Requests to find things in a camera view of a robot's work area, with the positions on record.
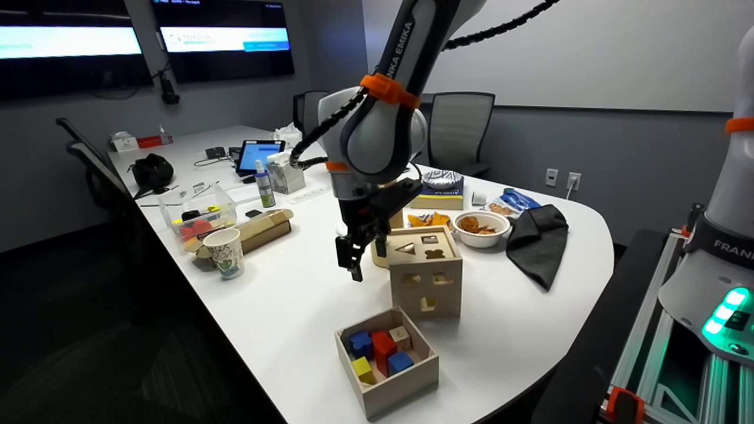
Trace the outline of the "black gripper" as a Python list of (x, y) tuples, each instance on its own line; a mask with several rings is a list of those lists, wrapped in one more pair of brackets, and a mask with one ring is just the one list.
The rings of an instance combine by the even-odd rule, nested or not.
[(356, 283), (362, 283), (365, 247), (389, 233), (389, 218), (398, 215), (422, 191), (419, 180), (401, 180), (387, 189), (378, 189), (360, 200), (342, 200), (342, 218), (346, 233), (335, 238), (338, 263), (349, 269)]

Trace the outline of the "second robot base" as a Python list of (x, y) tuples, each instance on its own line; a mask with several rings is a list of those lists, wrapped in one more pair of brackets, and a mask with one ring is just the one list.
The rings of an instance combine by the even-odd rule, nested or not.
[(659, 256), (604, 424), (754, 424), (754, 28), (738, 46), (728, 152)]

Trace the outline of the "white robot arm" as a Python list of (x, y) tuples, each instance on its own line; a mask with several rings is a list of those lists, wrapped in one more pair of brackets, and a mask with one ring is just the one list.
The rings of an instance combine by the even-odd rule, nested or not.
[(385, 238), (389, 218), (419, 192), (419, 181), (402, 180), (402, 171), (413, 156), (422, 90), (451, 36), (483, 5), (485, 0), (402, 0), (374, 71), (321, 102), (322, 111), (342, 112), (321, 142), (346, 225), (335, 238), (338, 263), (353, 281), (362, 281), (365, 247)]

